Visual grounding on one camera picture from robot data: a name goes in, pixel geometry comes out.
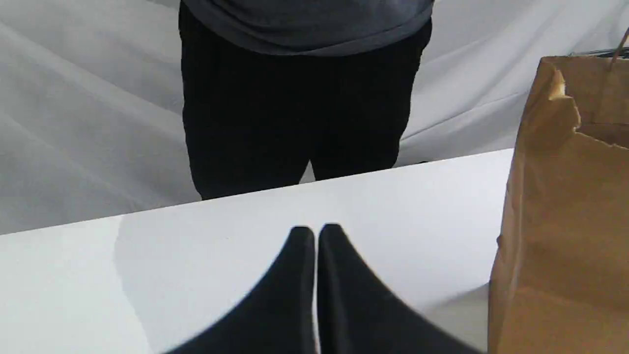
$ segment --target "white table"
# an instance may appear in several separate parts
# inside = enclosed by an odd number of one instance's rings
[[[339,222],[412,308],[486,349],[512,150],[0,237],[0,352],[159,353],[230,310],[292,226]]]

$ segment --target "paper bag handle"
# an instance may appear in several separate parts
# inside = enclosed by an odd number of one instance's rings
[[[614,64],[616,63],[616,60],[618,60],[618,57],[620,56],[620,52],[622,52],[623,46],[625,45],[627,38],[629,38],[629,28],[627,28],[627,31],[625,32],[625,36],[623,37],[623,40],[620,41],[620,44],[618,45],[618,49],[616,49],[614,56],[611,58],[610,70],[611,70],[611,67],[614,66]]]

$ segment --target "black pants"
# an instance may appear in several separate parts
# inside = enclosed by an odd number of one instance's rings
[[[182,4],[184,128],[204,199],[393,167],[432,24],[346,57],[263,55],[215,35]]]

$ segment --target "person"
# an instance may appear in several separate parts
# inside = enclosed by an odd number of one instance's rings
[[[206,200],[394,166],[433,0],[182,0],[183,124]]]

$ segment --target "white fabric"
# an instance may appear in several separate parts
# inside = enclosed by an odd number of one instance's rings
[[[0,1],[0,234],[198,198],[178,1]],[[512,145],[539,58],[614,47],[629,6],[441,0],[434,22],[400,164]]]
[[[163,353],[239,303],[292,227],[318,234],[337,222],[394,294],[484,352],[485,285],[512,156],[488,152],[0,237],[0,348]]]

